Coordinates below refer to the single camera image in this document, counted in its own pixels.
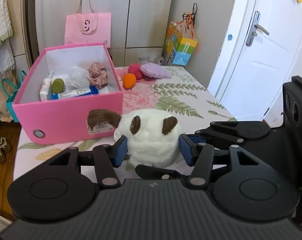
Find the white brown plush toy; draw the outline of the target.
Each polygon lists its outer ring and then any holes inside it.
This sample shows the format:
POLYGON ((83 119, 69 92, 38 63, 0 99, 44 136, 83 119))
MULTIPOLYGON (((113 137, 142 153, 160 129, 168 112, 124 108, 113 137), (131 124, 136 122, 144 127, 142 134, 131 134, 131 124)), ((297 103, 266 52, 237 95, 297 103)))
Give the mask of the white brown plush toy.
POLYGON ((108 109, 91 110, 88 127, 108 123, 115 128, 114 140, 127 138, 129 163, 165 168, 175 163, 181 155, 179 137, 184 130, 171 113, 158 109, 139 109, 118 114, 108 109))

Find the white tissue pack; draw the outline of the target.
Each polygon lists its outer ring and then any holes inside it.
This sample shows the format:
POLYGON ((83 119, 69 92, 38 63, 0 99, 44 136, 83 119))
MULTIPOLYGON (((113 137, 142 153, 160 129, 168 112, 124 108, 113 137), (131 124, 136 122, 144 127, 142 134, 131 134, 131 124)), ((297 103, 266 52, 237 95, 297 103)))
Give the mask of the white tissue pack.
POLYGON ((46 77, 43 80, 42 86, 39 91, 39 97, 41 101, 48 101, 51 99, 51 85, 52 79, 50 77, 46 77))

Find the purple plush toy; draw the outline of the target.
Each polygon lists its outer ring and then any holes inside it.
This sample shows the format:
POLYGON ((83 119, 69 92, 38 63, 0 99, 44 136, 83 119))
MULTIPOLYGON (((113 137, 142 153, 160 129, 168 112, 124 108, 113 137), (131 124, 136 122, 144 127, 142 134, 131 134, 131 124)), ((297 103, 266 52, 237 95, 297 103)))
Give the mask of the purple plush toy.
POLYGON ((160 65, 155 63, 146 63, 141 65, 140 71, 143 75, 154 79, 170 79, 171 73, 164 70, 160 65))

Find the floral bed sheet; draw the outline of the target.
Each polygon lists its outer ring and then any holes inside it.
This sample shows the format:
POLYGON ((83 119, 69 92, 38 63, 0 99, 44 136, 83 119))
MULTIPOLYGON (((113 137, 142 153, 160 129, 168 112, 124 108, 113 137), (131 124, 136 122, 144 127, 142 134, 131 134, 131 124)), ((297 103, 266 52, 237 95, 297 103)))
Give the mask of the floral bed sheet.
MULTIPOLYGON (((176 116, 184 132, 192 134, 207 128, 213 121, 235 121, 227 109, 191 74, 182 67, 166 67, 170 79, 140 81, 132 89, 124 91, 123 112, 154 108, 176 116)), ((80 151, 92 150, 101 144, 114 143, 113 137, 71 141, 63 144, 38 145, 20 132, 14 163, 13 179, 17 179, 48 158, 69 146, 80 151)))

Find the pink storage box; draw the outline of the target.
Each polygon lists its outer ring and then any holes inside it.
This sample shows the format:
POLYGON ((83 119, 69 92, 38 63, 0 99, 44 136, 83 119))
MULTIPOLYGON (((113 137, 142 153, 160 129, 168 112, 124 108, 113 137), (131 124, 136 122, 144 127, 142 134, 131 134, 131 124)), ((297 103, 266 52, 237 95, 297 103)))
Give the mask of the pink storage box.
POLYGON ((39 145, 59 144, 114 134, 107 124, 88 126, 87 117, 93 109, 108 109, 122 113, 123 91, 106 46, 102 43, 71 44, 45 48, 24 78, 14 102, 13 110, 29 139, 39 145), (43 81, 51 76, 69 83, 73 70, 88 69, 101 63, 106 70, 107 85, 97 93, 87 88, 65 92, 41 100, 43 81))

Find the orange plush ball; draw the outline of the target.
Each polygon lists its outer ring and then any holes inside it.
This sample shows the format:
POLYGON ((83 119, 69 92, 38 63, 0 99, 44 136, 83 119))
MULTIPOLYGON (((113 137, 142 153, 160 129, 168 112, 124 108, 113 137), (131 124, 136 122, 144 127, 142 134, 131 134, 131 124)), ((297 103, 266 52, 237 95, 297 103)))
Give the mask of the orange plush ball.
POLYGON ((132 73, 127 73, 123 76, 123 87, 128 90, 131 89, 135 86, 137 80, 136 80, 136 76, 132 73))

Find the pink floral scrunchie cloth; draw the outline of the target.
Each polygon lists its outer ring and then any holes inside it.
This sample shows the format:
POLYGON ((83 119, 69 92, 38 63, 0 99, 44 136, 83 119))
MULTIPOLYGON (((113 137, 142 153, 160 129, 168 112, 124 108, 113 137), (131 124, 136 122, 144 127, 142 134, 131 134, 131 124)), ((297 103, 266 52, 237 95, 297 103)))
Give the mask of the pink floral scrunchie cloth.
POLYGON ((107 85, 106 67, 102 63, 94 62, 88 68, 90 75, 89 81, 91 86, 101 89, 107 85))

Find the green plush ball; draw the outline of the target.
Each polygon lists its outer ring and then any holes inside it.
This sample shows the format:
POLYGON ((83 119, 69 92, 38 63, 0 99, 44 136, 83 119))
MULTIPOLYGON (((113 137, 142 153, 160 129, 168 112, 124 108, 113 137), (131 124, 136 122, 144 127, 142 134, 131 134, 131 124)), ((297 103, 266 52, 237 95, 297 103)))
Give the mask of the green plush ball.
POLYGON ((65 82, 61 78, 56 78, 51 82, 50 89, 54 94, 62 93, 65 91, 65 82))

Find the red plush item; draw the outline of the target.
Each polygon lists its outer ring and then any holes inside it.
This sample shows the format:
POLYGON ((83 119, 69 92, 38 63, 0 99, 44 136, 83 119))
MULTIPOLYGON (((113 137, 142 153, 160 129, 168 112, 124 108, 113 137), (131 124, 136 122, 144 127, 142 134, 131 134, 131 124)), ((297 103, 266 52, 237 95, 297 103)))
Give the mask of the red plush item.
POLYGON ((144 75, 140 70, 141 64, 140 63, 133 63, 129 65, 128 73, 133 74, 136 77, 137 81, 143 79, 144 75))

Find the colourful paper gift bag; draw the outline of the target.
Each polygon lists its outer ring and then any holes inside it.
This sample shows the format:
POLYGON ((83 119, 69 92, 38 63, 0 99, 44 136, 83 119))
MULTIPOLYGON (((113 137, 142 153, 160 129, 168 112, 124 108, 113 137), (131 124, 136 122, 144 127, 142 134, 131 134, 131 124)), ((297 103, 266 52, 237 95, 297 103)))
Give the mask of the colourful paper gift bag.
POLYGON ((192 24, 170 22, 164 44, 167 63, 186 66, 197 44, 192 24))

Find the patterned shoes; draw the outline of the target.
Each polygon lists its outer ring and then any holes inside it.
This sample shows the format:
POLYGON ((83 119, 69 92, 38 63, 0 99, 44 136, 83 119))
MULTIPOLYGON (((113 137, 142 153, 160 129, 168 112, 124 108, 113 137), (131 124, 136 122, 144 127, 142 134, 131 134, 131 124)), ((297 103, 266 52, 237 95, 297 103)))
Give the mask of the patterned shoes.
POLYGON ((11 143, 5 138, 0 138, 0 163, 6 162, 6 154, 12 151, 11 143))

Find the teal shopping bag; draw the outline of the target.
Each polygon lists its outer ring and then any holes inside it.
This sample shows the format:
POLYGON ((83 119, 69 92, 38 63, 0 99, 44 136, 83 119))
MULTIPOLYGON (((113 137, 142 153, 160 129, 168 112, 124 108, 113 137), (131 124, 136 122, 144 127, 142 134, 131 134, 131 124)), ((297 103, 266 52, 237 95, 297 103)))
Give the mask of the teal shopping bag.
POLYGON ((25 70, 21 70, 19 72, 19 82, 18 82, 17 85, 14 85, 9 79, 2 79, 1 82, 0 82, 0 86, 2 88, 2 91, 8 97, 8 99, 6 100, 6 107, 9 111, 10 115, 12 116, 12 119, 13 119, 14 122, 19 122, 19 121, 18 121, 17 115, 16 115, 16 113, 13 109, 13 101, 14 101, 14 98, 16 97, 16 95, 17 95, 17 92, 18 92, 19 88, 22 85, 23 78, 26 77, 26 75, 27 75, 27 73, 26 73, 25 70), (11 94, 8 94, 8 92, 4 88, 4 83, 5 82, 8 83, 13 88, 13 92, 11 94))

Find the white door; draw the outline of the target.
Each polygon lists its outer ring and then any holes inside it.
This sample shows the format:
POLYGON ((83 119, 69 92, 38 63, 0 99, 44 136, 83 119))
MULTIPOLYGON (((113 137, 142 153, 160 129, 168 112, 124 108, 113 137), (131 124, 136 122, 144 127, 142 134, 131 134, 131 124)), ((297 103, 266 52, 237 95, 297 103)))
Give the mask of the white door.
POLYGON ((276 102, 302 44, 302 3, 297 0, 235 0, 208 90, 240 121, 262 120, 276 102), (245 45, 255 11, 259 24, 245 45))

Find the brown paper bag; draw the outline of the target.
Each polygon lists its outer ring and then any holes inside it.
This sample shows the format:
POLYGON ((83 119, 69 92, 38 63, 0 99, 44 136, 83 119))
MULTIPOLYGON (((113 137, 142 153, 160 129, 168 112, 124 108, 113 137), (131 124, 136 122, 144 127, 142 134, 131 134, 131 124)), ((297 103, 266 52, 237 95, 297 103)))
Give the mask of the brown paper bag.
POLYGON ((1 88, 2 79, 8 79, 15 86, 17 85, 17 83, 12 70, 9 70, 8 72, 5 72, 3 75, 0 76, 0 121, 11 122, 13 118, 6 107, 6 101, 8 100, 8 96, 4 93, 4 91, 1 88))

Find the pink paper shopping bag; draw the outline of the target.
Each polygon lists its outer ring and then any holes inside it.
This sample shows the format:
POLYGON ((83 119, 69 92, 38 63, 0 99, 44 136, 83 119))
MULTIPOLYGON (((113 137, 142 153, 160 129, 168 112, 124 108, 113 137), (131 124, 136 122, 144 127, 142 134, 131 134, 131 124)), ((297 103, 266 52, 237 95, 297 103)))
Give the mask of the pink paper shopping bag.
POLYGON ((68 15, 65 25, 64 45, 103 43, 107 48, 111 46, 111 18, 110 12, 95 12, 88 0, 91 12, 81 13, 82 0, 76 14, 68 15))

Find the grey wardrobe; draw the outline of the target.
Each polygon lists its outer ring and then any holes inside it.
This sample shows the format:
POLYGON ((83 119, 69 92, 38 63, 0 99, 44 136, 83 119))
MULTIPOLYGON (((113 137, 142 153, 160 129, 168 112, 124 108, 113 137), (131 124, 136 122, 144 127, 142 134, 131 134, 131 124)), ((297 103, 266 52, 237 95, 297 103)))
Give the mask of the grey wardrobe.
POLYGON ((171 0, 35 0, 38 47, 103 43, 113 64, 156 63, 171 0))

